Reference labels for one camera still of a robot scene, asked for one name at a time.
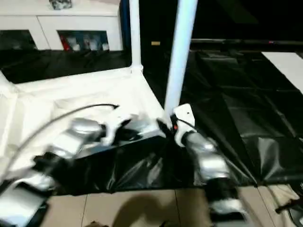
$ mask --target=white pvc frame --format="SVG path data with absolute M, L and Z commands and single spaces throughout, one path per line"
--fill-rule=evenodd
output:
M 188 58 L 191 35 L 194 27 L 198 0 L 179 0 L 169 66 L 169 79 L 165 97 L 165 112 L 168 115 L 180 103 L 182 85 Z

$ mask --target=glass cabinet door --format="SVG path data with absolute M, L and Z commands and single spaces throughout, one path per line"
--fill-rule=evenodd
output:
M 50 49 L 36 16 L 0 16 L 0 50 Z
M 64 50 L 109 50 L 106 31 L 57 31 Z
M 0 30 L 0 50 L 34 50 L 37 46 L 28 30 Z

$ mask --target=white pvc pipe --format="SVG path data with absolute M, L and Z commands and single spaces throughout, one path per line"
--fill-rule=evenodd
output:
M 132 66 L 141 67 L 139 0 L 129 0 L 132 43 Z
M 198 0 L 179 0 L 166 89 L 165 112 L 179 105 Z

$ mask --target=black cable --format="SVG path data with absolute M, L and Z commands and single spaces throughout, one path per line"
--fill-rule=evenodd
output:
M 14 162 L 16 161 L 16 159 L 19 157 L 19 155 L 21 154 L 22 150 L 38 135 L 40 134 L 43 130 L 45 130 L 46 128 L 48 128 L 51 124 L 71 115 L 71 114 L 74 114 L 78 111 L 81 111 L 81 110 L 85 110 L 85 109 L 89 109 L 89 108 L 92 108 L 92 107 L 96 107 L 96 106 L 111 106 L 113 107 L 114 109 L 118 108 L 119 106 L 118 105 L 114 105 L 114 104 L 94 104 L 94 105 L 87 105 L 87 106 L 83 106 L 83 107 L 80 107 L 78 109 L 75 109 L 75 110 L 72 110 L 72 111 L 69 111 L 65 114 L 62 114 L 61 116 L 58 116 L 54 119 L 52 119 L 51 121 L 47 122 L 46 124 L 42 125 L 39 129 L 37 129 L 36 131 L 34 131 L 22 144 L 21 146 L 16 150 L 16 152 L 14 153 L 13 157 L 10 159 L 9 161 L 9 164 L 7 165 L 6 169 L 4 170 L 4 173 L 2 175 L 2 177 L 0 178 L 0 183 L 2 183 L 5 178 L 8 176 L 9 174 L 9 170 L 10 168 L 12 167 L 12 165 L 14 164 Z

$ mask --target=white fabric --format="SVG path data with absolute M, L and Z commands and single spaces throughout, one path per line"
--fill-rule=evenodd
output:
M 42 80 L 16 85 L 14 97 L 0 97 L 1 123 L 9 126 L 0 129 L 0 145 L 3 146 L 2 161 L 11 156 L 20 144 L 38 127 L 51 119 L 76 108 L 110 103 L 123 106 L 135 106 L 140 115 L 150 122 L 163 117 L 164 111 L 144 76 L 139 70 L 129 68 L 108 70 L 98 73 Z M 111 107 L 93 107 L 75 113 L 60 122 L 53 124 L 43 131 L 28 148 L 24 150 L 15 162 L 12 170 L 28 167 L 32 164 L 35 155 L 42 154 L 60 132 L 65 130 L 74 117 L 85 117 L 102 122 L 110 114 Z

